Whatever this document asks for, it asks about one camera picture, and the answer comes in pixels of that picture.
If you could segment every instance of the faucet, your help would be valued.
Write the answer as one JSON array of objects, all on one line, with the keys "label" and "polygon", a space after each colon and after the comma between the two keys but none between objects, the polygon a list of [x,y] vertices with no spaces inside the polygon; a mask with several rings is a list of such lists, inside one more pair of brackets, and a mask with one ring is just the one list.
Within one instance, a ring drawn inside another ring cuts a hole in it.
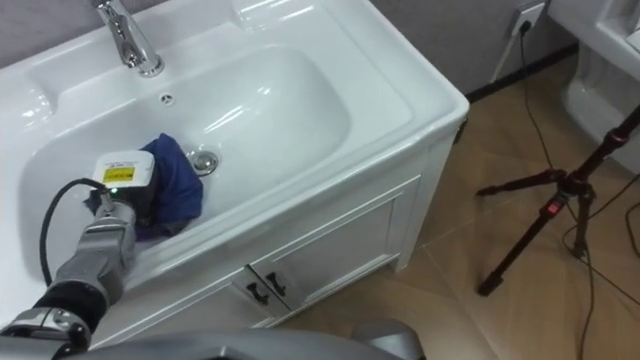
[{"label": "faucet", "polygon": [[120,0],[91,0],[91,5],[111,30],[123,64],[130,69],[136,68],[140,76],[145,78],[162,72],[164,62]]}]

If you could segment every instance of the label sticker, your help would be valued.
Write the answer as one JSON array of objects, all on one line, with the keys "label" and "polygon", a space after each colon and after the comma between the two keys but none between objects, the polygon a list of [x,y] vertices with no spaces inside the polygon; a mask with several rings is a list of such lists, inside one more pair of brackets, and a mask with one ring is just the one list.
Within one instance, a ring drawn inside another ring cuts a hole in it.
[{"label": "label sticker", "polygon": [[133,173],[135,173],[135,167],[116,167],[107,169],[104,172],[103,183],[120,182],[120,181],[132,181]]}]

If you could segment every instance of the cabinet door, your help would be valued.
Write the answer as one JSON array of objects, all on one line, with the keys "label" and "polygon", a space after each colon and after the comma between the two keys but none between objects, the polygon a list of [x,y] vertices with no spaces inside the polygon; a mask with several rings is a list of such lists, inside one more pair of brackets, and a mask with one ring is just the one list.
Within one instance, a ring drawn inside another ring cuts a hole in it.
[{"label": "cabinet door", "polygon": [[395,258],[419,179],[339,216],[250,266],[289,308],[318,300]]},{"label": "cabinet door", "polygon": [[258,277],[247,268],[242,268],[203,289],[192,299],[168,309],[164,319],[133,338],[262,327],[288,312],[286,306]]}]

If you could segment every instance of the wall outlet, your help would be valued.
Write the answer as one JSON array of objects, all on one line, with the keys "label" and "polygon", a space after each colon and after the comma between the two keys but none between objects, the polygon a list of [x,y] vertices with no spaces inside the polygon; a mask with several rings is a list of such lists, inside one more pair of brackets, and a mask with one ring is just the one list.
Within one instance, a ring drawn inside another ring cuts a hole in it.
[{"label": "wall outlet", "polygon": [[542,14],[544,7],[545,3],[543,1],[535,4],[523,5],[518,8],[518,10],[516,10],[513,27],[511,28],[511,36],[518,35],[520,27],[527,21],[531,23],[531,27],[536,26],[536,23],[538,22],[538,19],[540,19],[540,15]]}]

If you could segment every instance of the black tripod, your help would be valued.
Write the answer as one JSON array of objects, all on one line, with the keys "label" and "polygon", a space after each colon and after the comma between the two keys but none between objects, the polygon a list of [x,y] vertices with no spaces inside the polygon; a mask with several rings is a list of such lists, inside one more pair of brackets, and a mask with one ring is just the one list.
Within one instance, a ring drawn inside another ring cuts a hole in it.
[{"label": "black tripod", "polygon": [[542,228],[556,217],[574,196],[578,197],[579,210],[576,241],[573,245],[572,253],[576,258],[582,258],[585,255],[587,251],[585,236],[587,233],[587,222],[589,220],[591,204],[595,198],[593,187],[588,182],[589,176],[591,176],[611,153],[629,141],[631,132],[638,127],[638,125],[640,125],[640,106],[638,106],[620,126],[609,131],[596,151],[572,173],[568,174],[564,170],[548,169],[537,175],[510,181],[500,186],[489,186],[477,192],[477,196],[488,196],[503,191],[514,191],[551,183],[556,183],[558,187],[558,191],[540,208],[540,215],[536,221],[527,229],[495,270],[480,284],[478,294],[489,296],[502,284],[502,275],[509,269],[524,249],[526,249],[527,245],[538,235]]}]

